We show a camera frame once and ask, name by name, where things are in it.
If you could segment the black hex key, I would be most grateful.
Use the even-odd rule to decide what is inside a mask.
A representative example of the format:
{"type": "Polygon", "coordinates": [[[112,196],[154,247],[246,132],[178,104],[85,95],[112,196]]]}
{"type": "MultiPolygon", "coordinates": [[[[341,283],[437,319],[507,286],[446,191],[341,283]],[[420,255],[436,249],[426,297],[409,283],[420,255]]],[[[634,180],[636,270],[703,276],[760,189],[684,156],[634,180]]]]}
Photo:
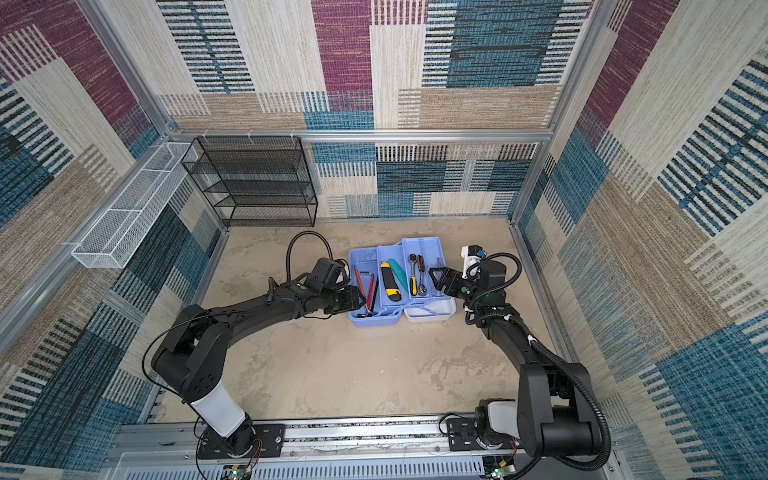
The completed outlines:
{"type": "MultiPolygon", "coordinates": [[[[377,298],[377,292],[378,292],[378,280],[377,280],[377,277],[376,277],[376,285],[375,285],[375,287],[374,287],[374,296],[373,296],[372,311],[373,311],[373,308],[375,307],[376,298],[377,298]]],[[[366,313],[366,309],[365,309],[365,312],[364,312],[364,313],[360,313],[360,314],[359,314],[359,317],[360,317],[360,318],[366,317],[366,316],[365,316],[365,313],[366,313]]]]}

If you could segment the white and blue toolbox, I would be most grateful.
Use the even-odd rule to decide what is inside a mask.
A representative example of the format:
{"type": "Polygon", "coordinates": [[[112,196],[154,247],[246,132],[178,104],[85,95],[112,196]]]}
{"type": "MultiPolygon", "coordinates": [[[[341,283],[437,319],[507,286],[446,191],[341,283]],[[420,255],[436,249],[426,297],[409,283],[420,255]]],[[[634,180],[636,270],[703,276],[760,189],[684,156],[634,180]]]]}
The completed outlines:
{"type": "Polygon", "coordinates": [[[365,300],[349,314],[358,328],[395,325],[402,316],[412,323],[444,321],[457,310],[455,300],[439,292],[429,275],[430,269],[446,265],[437,237],[353,249],[348,262],[351,284],[365,300]]]}

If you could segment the red hex key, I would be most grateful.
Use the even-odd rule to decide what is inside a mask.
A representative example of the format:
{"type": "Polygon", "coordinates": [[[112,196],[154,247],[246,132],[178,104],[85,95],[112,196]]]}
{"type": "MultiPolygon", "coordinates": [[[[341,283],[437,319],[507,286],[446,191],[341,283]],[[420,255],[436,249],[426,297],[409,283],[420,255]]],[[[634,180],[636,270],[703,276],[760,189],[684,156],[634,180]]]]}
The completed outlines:
{"type": "Polygon", "coordinates": [[[364,305],[367,306],[367,297],[366,297],[365,289],[364,289],[364,286],[363,286],[361,273],[360,273],[360,271],[357,268],[354,269],[354,273],[355,273],[355,278],[356,278],[356,283],[357,283],[358,290],[360,291],[360,293],[362,295],[362,298],[364,300],[364,305]]]}

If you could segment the black yellow utility knife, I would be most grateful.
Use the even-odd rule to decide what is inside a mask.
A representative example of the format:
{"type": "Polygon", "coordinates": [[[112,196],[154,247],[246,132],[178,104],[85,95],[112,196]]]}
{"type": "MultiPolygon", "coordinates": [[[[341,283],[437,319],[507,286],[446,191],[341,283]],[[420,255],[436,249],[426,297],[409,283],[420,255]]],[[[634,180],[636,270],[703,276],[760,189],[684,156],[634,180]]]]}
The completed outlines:
{"type": "Polygon", "coordinates": [[[388,262],[383,262],[380,265],[380,272],[387,298],[391,302],[400,302],[402,300],[402,293],[391,265],[388,262]]]}

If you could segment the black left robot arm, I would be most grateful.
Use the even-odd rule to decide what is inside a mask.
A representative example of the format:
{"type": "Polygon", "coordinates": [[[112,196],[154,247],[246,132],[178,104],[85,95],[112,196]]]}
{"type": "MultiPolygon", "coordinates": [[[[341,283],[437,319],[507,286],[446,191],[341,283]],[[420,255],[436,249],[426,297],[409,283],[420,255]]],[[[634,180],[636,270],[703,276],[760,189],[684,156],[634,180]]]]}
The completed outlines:
{"type": "Polygon", "coordinates": [[[305,230],[296,234],[286,250],[286,280],[268,279],[267,292],[229,306],[204,309],[198,304],[184,308],[170,328],[152,345],[150,366],[206,424],[207,443],[233,458],[256,447],[253,421],[237,404],[222,381],[229,348],[237,342],[282,322],[301,319],[317,311],[328,319],[365,305],[365,296],[351,284],[349,264],[336,259],[328,240],[305,230]],[[294,277],[291,255],[297,241],[313,236],[323,243],[326,255],[314,268],[294,277]]]}

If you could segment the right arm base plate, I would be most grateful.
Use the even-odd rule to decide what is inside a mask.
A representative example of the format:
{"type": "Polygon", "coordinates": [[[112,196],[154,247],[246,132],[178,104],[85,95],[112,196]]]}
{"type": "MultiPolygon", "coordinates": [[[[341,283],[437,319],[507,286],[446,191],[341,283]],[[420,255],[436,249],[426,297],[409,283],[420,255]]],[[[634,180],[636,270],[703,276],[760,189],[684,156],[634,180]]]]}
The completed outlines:
{"type": "Polygon", "coordinates": [[[516,437],[459,415],[445,415],[439,420],[438,430],[447,437],[451,451],[515,450],[520,446],[516,437]]]}

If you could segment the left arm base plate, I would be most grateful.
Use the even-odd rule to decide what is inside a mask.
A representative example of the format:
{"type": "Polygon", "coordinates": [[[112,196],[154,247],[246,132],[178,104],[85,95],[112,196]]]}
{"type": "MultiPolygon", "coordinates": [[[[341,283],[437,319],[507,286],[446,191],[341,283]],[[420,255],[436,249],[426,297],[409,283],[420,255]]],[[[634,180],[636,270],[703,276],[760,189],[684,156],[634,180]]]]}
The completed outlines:
{"type": "Polygon", "coordinates": [[[285,439],[285,424],[254,424],[239,427],[231,436],[221,437],[207,427],[196,449],[198,459],[245,462],[280,456],[285,439]]]}

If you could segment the teal utility knife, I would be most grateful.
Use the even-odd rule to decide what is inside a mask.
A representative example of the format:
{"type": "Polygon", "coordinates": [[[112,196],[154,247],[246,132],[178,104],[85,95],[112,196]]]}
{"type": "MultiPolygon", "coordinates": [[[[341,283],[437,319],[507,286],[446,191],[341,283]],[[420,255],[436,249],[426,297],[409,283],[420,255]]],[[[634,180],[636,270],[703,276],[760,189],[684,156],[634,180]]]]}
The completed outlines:
{"type": "Polygon", "coordinates": [[[406,293],[410,292],[410,285],[409,280],[406,276],[406,273],[399,262],[397,262],[395,259],[390,258],[388,260],[388,263],[390,265],[391,270],[393,271],[396,279],[399,281],[399,284],[403,287],[404,291],[406,293]]]}

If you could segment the red black handle ratchet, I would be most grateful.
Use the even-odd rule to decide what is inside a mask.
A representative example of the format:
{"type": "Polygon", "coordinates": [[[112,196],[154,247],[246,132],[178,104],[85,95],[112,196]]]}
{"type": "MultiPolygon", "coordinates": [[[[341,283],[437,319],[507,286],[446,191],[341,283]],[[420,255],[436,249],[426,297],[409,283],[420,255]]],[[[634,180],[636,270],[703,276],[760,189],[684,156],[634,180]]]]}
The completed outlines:
{"type": "Polygon", "coordinates": [[[417,256],[417,269],[419,272],[418,295],[426,296],[427,295],[427,286],[425,283],[426,266],[425,266],[424,258],[421,255],[417,256]]]}

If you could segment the yellow black handle ratchet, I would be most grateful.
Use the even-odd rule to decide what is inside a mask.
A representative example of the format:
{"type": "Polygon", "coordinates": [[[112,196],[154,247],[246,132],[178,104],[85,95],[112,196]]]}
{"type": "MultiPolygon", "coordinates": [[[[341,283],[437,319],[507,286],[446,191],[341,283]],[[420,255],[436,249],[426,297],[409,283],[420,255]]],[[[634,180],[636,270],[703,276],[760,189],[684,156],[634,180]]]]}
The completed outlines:
{"type": "Polygon", "coordinates": [[[410,254],[409,255],[409,262],[411,266],[411,272],[410,272],[410,278],[409,278],[409,288],[410,293],[412,296],[416,297],[419,295],[419,283],[417,278],[417,271],[418,271],[418,256],[416,254],[410,254]]]}

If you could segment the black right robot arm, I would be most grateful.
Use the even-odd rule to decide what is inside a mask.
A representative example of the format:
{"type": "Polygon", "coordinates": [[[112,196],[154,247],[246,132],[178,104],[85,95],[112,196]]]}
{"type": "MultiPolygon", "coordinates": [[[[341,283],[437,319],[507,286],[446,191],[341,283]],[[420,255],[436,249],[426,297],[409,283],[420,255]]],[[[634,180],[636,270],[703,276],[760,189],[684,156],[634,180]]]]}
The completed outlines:
{"type": "Polygon", "coordinates": [[[507,252],[487,254],[476,245],[464,260],[463,270],[431,268],[431,280],[437,291],[462,301],[466,324],[480,329],[519,374],[516,400],[485,399],[476,407],[477,445],[522,448],[530,460],[517,468],[516,479],[543,458],[580,471],[602,469],[612,438],[588,371],[546,347],[506,299],[507,288],[523,273],[521,260],[507,252]]]}

